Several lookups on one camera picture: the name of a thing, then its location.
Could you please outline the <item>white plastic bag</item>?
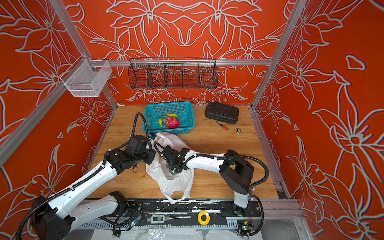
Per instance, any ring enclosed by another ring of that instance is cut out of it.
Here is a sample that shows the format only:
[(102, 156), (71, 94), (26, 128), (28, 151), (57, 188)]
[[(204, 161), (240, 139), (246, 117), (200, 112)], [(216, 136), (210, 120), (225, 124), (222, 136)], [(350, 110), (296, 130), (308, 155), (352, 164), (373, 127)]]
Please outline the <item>white plastic bag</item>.
[[(166, 132), (156, 133), (155, 141), (163, 147), (169, 145), (177, 151), (188, 147), (178, 136)], [(156, 153), (152, 163), (146, 165), (146, 172), (157, 182), (169, 203), (176, 204), (190, 197), (194, 171), (189, 169), (177, 174), (169, 170), (167, 165), (160, 154)]]

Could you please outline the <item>red dragon fruit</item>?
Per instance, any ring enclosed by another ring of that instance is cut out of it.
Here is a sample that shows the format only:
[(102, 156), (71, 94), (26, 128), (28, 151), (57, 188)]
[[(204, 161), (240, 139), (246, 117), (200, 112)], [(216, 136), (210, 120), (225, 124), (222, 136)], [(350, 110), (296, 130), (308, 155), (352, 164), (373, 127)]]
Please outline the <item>red dragon fruit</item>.
[(180, 121), (174, 117), (165, 118), (163, 123), (169, 129), (176, 129), (180, 126)]

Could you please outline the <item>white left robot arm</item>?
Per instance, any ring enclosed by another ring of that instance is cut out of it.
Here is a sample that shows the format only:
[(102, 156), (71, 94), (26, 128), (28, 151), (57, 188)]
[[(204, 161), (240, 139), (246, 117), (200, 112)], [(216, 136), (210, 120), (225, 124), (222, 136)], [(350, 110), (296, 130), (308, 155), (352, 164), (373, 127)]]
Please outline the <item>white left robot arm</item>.
[(89, 173), (49, 198), (33, 201), (31, 225), (41, 240), (62, 240), (77, 227), (94, 219), (130, 211), (128, 200), (118, 192), (82, 205), (82, 201), (107, 181), (138, 163), (151, 164), (156, 152), (147, 147), (124, 151), (117, 148), (104, 153), (104, 159)]

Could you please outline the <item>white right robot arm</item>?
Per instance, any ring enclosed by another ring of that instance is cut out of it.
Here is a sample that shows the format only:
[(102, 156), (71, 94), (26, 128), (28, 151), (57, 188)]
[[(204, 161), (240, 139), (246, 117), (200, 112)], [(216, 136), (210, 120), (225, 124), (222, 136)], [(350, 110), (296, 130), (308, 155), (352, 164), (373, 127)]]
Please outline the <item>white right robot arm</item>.
[(225, 154), (210, 155), (188, 148), (177, 151), (166, 146), (160, 152), (160, 157), (166, 161), (167, 168), (172, 174), (179, 174), (189, 169), (219, 174), (234, 191), (234, 205), (242, 209), (247, 208), (255, 168), (237, 152), (228, 150)]

